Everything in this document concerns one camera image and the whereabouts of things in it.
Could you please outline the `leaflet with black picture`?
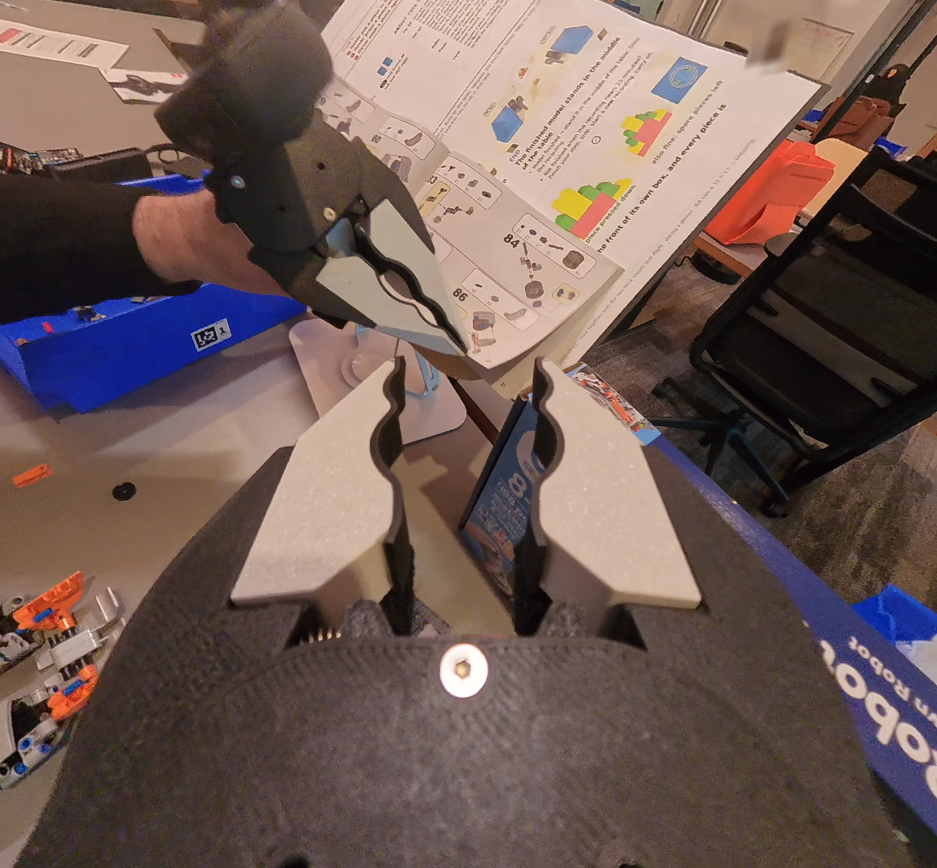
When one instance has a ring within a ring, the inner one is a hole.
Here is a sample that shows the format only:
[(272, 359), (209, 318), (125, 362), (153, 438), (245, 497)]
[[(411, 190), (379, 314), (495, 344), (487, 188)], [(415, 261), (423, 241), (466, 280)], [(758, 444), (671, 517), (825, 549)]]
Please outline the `leaflet with black picture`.
[(100, 73), (124, 103), (159, 105), (169, 100), (188, 80), (186, 73), (151, 70), (110, 68), (100, 69)]

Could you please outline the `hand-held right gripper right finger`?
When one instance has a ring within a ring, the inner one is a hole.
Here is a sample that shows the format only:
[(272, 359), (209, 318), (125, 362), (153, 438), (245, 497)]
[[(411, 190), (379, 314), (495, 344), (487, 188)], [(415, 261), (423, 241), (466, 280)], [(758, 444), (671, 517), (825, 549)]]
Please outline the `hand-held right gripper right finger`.
[(554, 362), (535, 362), (543, 472), (512, 570), (515, 608), (697, 608), (702, 594), (643, 446)]

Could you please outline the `black office chair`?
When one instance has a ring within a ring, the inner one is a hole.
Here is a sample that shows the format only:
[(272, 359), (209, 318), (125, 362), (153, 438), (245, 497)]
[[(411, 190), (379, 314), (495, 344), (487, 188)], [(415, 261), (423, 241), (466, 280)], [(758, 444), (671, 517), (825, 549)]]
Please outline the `black office chair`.
[(700, 433), (708, 476), (732, 449), (767, 487), (762, 512), (780, 517), (792, 493), (935, 414), (935, 153), (873, 150), (765, 250), (690, 347), (734, 407), (666, 378), (652, 393), (697, 416), (650, 423)]

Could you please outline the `grey orange brick assembly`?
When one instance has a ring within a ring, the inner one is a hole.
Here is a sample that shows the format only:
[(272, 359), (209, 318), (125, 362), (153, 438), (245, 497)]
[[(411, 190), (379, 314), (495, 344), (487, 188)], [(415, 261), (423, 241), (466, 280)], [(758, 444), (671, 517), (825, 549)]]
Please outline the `grey orange brick assembly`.
[(76, 571), (44, 593), (2, 599), (2, 674), (34, 661), (39, 673), (64, 681), (95, 661), (123, 626), (123, 603), (107, 588), (82, 608), (85, 587), (84, 573)]

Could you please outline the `grey hinged brick piece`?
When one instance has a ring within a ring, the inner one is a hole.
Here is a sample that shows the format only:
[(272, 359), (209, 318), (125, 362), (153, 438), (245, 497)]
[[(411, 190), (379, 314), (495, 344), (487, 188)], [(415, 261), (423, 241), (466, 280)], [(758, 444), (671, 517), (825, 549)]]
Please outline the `grey hinged brick piece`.
[(60, 684), (1, 701), (1, 789), (8, 790), (54, 756), (70, 739), (73, 721), (58, 723), (49, 707)]

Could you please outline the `blue plastic bin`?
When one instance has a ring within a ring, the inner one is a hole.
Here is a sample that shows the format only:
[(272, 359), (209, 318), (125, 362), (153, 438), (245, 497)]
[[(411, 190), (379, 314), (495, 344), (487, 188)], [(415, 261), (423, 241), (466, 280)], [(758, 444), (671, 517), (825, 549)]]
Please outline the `blue plastic bin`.
[(898, 652), (935, 679), (935, 611), (892, 584), (855, 604), (854, 610)]

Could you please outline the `orange plastic bin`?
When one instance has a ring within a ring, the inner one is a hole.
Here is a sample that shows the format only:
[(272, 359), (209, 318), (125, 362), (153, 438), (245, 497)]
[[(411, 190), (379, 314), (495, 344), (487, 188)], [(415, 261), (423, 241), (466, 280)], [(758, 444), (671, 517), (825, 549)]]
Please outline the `orange plastic bin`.
[(706, 233), (727, 246), (764, 244), (791, 229), (834, 173), (834, 163), (814, 145), (785, 140), (720, 209)]

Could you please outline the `white paper sheet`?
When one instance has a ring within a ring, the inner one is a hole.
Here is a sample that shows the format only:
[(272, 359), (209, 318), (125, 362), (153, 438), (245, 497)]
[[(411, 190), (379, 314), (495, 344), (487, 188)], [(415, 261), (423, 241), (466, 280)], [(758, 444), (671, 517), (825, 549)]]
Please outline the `white paper sheet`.
[(24, 21), (1, 20), (2, 55), (110, 69), (128, 49), (119, 42), (42, 29)]

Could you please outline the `large white instruction sheet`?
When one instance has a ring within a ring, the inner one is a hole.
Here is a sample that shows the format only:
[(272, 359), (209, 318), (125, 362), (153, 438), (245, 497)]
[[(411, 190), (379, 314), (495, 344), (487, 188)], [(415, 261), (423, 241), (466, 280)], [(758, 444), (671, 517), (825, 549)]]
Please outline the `large white instruction sheet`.
[[(620, 271), (570, 361), (595, 344), (786, 136), (818, 85), (598, 0), (345, 0), (334, 74), (428, 126)], [(455, 370), (511, 395), (519, 370)]]

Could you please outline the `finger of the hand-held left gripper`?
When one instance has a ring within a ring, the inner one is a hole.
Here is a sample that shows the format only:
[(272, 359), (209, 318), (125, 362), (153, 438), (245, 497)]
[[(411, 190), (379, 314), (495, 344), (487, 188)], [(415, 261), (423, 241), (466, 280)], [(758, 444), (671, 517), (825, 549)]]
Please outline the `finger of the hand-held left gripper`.
[(458, 319), (452, 319), (448, 309), (431, 300), (395, 294), (360, 256), (327, 260), (315, 281), (324, 291), (318, 308), (324, 310), (325, 296), (330, 296), (330, 308), (339, 318), (370, 325), (437, 353), (464, 356), (467, 352)]
[(376, 269), (378, 306), (368, 315), (383, 333), (411, 343), (457, 343), (459, 310), (439, 260), (389, 200), (370, 214), (369, 240), (388, 267)]

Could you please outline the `white tablet stand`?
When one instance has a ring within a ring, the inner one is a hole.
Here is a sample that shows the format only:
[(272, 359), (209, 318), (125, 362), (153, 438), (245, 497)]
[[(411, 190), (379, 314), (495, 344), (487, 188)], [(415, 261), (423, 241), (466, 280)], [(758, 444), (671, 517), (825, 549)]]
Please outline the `white tablet stand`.
[(385, 362), (403, 357), (406, 393), (400, 426), (404, 444), (457, 429), (467, 417), (451, 383), (407, 342), (355, 323), (337, 329), (315, 317), (293, 325), (288, 337), (319, 416)]

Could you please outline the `black rectangular case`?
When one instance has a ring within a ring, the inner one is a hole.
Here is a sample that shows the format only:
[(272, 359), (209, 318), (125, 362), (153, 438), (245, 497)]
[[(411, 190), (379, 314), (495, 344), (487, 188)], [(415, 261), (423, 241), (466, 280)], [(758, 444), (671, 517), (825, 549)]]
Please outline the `black rectangular case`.
[(125, 148), (99, 155), (52, 162), (45, 170), (59, 181), (124, 184), (154, 177), (147, 152)]

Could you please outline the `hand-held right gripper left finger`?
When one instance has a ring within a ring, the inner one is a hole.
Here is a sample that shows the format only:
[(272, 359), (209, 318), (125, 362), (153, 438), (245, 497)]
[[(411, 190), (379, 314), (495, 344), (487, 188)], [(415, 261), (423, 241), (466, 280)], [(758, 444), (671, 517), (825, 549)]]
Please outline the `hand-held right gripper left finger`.
[(403, 447), (406, 363), (383, 363), (291, 451), (235, 582), (237, 605), (358, 600), (412, 609), (412, 545), (392, 473)]

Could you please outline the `robot kit box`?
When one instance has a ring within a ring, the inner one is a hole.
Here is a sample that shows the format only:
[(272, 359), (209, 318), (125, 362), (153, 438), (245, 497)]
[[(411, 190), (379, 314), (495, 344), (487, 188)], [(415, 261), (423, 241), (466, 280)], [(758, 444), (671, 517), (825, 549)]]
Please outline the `robot kit box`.
[[(666, 457), (730, 527), (731, 541), (744, 542), (790, 595), (853, 714), (873, 775), (884, 786), (886, 807), (896, 819), (918, 866), (935, 866), (935, 680), (898, 652), (854, 607), (733, 501), (683, 452), (586, 365), (570, 374), (578, 385), (641, 442)], [(535, 410), (522, 395), (511, 406), (473, 491), (462, 528), (470, 551), (493, 573), (498, 593), (521, 545), (532, 484), (542, 468), (533, 454)]]

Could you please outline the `blue bin with white tag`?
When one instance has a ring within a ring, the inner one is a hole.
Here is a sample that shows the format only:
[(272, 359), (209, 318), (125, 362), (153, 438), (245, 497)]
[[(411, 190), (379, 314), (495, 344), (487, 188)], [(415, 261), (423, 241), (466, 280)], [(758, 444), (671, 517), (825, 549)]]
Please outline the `blue bin with white tag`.
[[(182, 199), (204, 190), (202, 182), (167, 178), (119, 186), (162, 196), (138, 202), (137, 245), (163, 280), (192, 280), (185, 278)], [(111, 299), (2, 323), (2, 368), (43, 408), (66, 404), (86, 413), (306, 311), (287, 296), (199, 283), (187, 295)]]

